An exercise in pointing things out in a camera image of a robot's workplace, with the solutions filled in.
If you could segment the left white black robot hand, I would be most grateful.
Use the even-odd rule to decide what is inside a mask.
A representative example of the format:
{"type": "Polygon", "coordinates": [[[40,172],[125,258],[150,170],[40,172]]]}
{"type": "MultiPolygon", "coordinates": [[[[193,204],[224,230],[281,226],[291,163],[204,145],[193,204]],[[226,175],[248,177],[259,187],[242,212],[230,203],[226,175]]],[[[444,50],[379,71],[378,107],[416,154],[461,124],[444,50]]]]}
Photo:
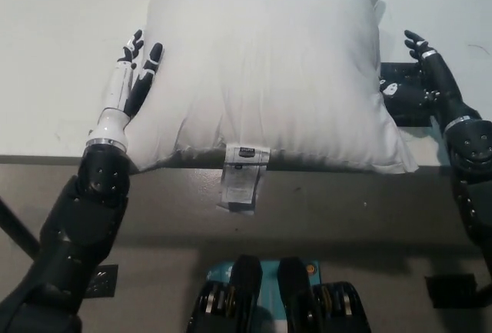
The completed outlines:
{"type": "Polygon", "coordinates": [[[128,149],[125,128],[137,115],[151,90],[164,47],[157,42],[137,65],[144,46],[144,32],[139,29],[122,48],[103,98],[97,125],[88,134],[86,146],[110,145],[122,152],[128,149]]]}

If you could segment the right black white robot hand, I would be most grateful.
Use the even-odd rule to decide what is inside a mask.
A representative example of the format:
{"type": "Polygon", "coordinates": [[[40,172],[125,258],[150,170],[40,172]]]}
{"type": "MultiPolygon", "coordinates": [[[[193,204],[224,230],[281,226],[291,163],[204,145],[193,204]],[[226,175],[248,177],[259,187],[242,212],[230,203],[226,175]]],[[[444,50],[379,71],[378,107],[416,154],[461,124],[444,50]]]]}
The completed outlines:
{"type": "Polygon", "coordinates": [[[443,56],[428,41],[406,30],[404,44],[411,63],[383,63],[380,92],[391,117],[399,127],[427,127],[434,118],[440,130],[456,120],[478,120],[468,106],[443,56]]]}

